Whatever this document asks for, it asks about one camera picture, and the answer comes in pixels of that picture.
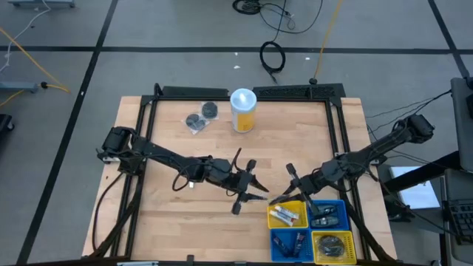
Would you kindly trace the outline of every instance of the black disk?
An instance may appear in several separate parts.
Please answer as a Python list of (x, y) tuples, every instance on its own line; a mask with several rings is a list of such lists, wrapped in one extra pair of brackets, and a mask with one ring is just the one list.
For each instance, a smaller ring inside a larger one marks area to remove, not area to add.
[(336, 236), (323, 236), (319, 240), (319, 251), (325, 256), (338, 257), (345, 252), (345, 245)]
[(191, 114), (186, 118), (186, 125), (193, 130), (201, 130), (205, 127), (205, 121), (198, 114)]
[(215, 103), (207, 102), (202, 106), (202, 115), (205, 118), (212, 119), (216, 118), (218, 114), (218, 108)]

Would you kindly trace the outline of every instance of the marker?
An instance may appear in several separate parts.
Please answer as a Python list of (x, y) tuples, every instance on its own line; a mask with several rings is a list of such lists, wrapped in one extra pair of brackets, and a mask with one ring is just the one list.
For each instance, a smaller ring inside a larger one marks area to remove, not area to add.
[(299, 257), (299, 252), (301, 252), (302, 243), (304, 239), (305, 239), (305, 233), (298, 232), (296, 236), (296, 244), (294, 245), (294, 253), (293, 253), (293, 256), (296, 258)]
[(289, 257), (289, 255), (290, 255), (289, 248), (287, 248), (287, 246), (284, 245), (282, 240), (276, 234), (274, 234), (273, 242), (278, 247), (279, 251), (281, 251), (283, 256)]

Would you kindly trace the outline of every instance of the white object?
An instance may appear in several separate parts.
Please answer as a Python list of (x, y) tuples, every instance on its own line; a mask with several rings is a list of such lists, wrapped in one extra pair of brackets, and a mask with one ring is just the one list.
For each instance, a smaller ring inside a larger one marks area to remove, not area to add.
[[(420, 166), (393, 166), (389, 167), (389, 171), (391, 172), (392, 178), (396, 178), (419, 167)], [(430, 181), (399, 191), (399, 196), (402, 202), (409, 205), (411, 209), (440, 207)]]
[(277, 211), (269, 211), (269, 214), (281, 220), (281, 222), (285, 223), (286, 225), (293, 226), (293, 222), (290, 220), (290, 217), (287, 217)]
[(274, 207), (276, 209), (276, 211), (290, 217), (290, 218), (293, 218), (293, 219), (298, 219), (299, 218), (299, 214), (295, 214), (294, 212), (292, 211), (289, 211), (288, 209), (286, 208), (283, 208), (279, 205), (276, 205), (276, 207)]
[(231, 122), (239, 133), (249, 132), (254, 127), (256, 95), (249, 89), (237, 89), (230, 96)]

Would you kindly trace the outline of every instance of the wooden table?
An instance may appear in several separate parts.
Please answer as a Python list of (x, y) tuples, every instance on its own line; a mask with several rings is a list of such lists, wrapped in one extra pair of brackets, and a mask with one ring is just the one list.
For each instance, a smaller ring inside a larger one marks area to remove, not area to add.
[[(356, 151), (370, 144), (361, 101), (358, 98), (343, 98), (342, 103), (350, 146)], [(140, 97), (123, 97), (115, 126), (134, 128), (139, 105)], [(200, 109), (199, 101), (158, 102), (152, 142), (183, 156), (211, 154), (229, 160), (242, 147), (238, 165), (245, 166), (251, 158), (257, 160), (253, 172), (270, 193), (265, 194), (254, 188), (249, 191), (265, 195), (268, 199), (273, 199), (288, 187), (287, 163), (293, 163), (302, 176), (333, 157), (323, 103), (259, 102), (255, 128), (246, 134), (232, 129), (229, 102), (219, 102), (218, 105), (219, 120), (211, 121), (201, 132), (193, 135), (183, 120)], [(343, 147), (335, 109), (333, 114), (338, 146)], [(146, 124), (145, 119), (142, 134), (146, 132)], [(117, 163), (104, 166), (98, 197), (118, 175), (117, 167)], [(149, 160), (133, 259), (182, 261), (188, 254), (193, 254), (196, 261), (270, 262), (266, 201), (244, 203), (240, 215), (234, 216), (230, 210), (235, 198), (227, 197), (221, 188), (200, 183), (194, 188), (173, 192), (171, 183), (175, 174), (175, 170)], [(98, 244), (116, 222), (123, 182), (124, 178), (102, 202)], [(379, 184), (363, 176), (358, 181), (358, 188), (368, 229), (386, 252), (396, 257)], [(325, 188), (313, 198), (338, 199), (338, 192)], [(119, 254), (124, 253), (128, 228), (126, 225), (122, 231)], [(92, 252), (91, 232), (92, 220), (84, 244), (84, 255)], [(357, 257), (361, 259), (359, 235), (354, 225), (353, 234)]]

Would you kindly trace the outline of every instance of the gray floor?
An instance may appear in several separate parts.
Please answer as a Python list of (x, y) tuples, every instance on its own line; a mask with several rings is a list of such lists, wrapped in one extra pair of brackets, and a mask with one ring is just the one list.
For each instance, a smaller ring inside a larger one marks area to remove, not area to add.
[[(18, 40), (34, 46), (95, 46), (110, 0), (76, 0), (73, 10), (61, 8), (41, 17)], [(437, 0), (450, 33), (461, 49), (473, 49), (473, 18), (469, 0)], [(297, 28), (305, 28), (318, 1), (289, 0)], [(336, 1), (325, 0), (319, 20), (307, 33), (280, 34), (283, 47), (320, 47)], [(36, 12), (0, 3), (0, 26), (15, 34)], [(276, 23), (272, 13), (265, 13)], [(118, 47), (259, 47), (275, 32), (259, 16), (244, 16), (231, 1), (120, 0), (105, 39)], [(0, 37), (0, 46), (8, 43)], [(424, 0), (351, 0), (341, 7), (328, 47), (448, 49), (432, 10)], [(0, 265), (16, 261), (39, 197), (61, 142), (90, 52), (32, 52), (72, 94), (57, 89), (24, 93), (0, 109), (15, 117), (16, 130), (0, 146)], [(265, 55), (277, 64), (279, 55)], [(288, 53), (280, 84), (307, 83), (319, 55)], [(449, 89), (460, 75), (451, 55), (325, 54), (319, 81), (344, 84), (349, 97), (363, 100), (365, 115), (394, 109)], [(473, 71), (473, 55), (462, 59)], [(20, 52), (0, 81), (46, 81)], [(252, 52), (102, 52), (59, 172), (50, 204), (29, 262), (74, 259), (81, 255), (103, 165), (95, 158), (114, 123), (120, 97), (151, 93), (153, 84), (172, 86), (240, 87), (273, 85)], [(8, 94), (0, 93), (0, 100)], [(457, 149), (452, 102), (435, 101), (422, 113), (435, 124), (435, 136), (422, 146), (399, 150), (434, 160)], [(376, 127), (400, 113), (369, 119)], [(382, 136), (386, 126), (376, 132)], [(416, 165), (403, 158), (393, 165)], [(439, 259), (438, 237), (409, 225), (392, 225), (400, 259), (425, 264)]]

